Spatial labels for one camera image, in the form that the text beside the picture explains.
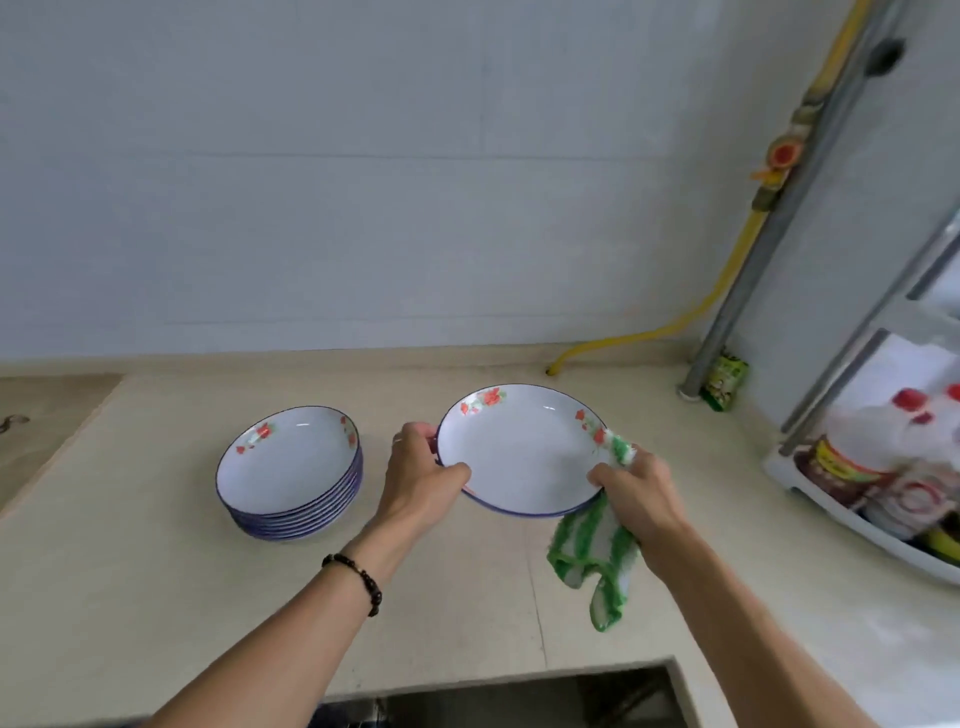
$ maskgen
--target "cloth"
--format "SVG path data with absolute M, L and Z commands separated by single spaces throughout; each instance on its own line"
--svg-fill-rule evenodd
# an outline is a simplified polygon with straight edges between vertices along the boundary
M 633 446 L 609 430 L 604 447 L 623 467 L 629 467 L 636 456 Z M 571 589 L 580 589 L 588 576 L 600 574 L 590 600 L 590 621 L 598 632 L 606 632 L 623 617 L 630 569 L 638 554 L 633 534 L 620 525 L 607 495 L 601 494 L 588 508 L 561 519 L 546 559 Z

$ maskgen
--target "person's left arm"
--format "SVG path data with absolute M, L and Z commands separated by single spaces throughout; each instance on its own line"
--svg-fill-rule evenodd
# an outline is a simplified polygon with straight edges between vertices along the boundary
M 437 465 L 426 440 L 434 433 L 423 423 L 403 426 L 394 439 L 376 515 L 341 551 L 383 591 L 417 539 L 443 518 L 470 478 L 463 463 Z M 360 576 L 330 564 L 145 728 L 302 728 L 370 609 Z

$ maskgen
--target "person's left hand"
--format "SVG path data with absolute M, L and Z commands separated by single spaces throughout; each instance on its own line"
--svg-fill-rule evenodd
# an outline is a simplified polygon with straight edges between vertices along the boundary
M 470 480 L 470 468 L 466 463 L 448 468 L 438 465 L 427 442 L 436 434 L 437 428 L 433 425 L 407 423 L 394 436 L 394 449 L 375 521 L 408 522 L 415 535 L 420 536 L 450 510 Z

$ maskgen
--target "wall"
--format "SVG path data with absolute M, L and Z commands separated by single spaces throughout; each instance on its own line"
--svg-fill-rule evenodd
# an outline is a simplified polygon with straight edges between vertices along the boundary
M 910 3 L 907 54 L 871 81 L 818 187 L 804 202 L 732 345 L 753 365 L 745 396 L 772 422 L 789 414 L 909 258 L 960 201 L 960 4 Z M 958 285 L 952 271 L 947 288 Z M 958 297 L 937 291 L 940 303 Z M 839 402 L 856 407 L 898 386 L 939 386 L 952 357 L 892 341 Z
M 0 358 L 665 323 L 848 5 L 0 0 Z

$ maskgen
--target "red flower design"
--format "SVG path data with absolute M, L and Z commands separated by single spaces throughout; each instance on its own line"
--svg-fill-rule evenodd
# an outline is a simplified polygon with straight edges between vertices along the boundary
M 488 407 L 497 404 L 500 401 L 500 388 L 493 387 L 483 393 L 483 403 Z

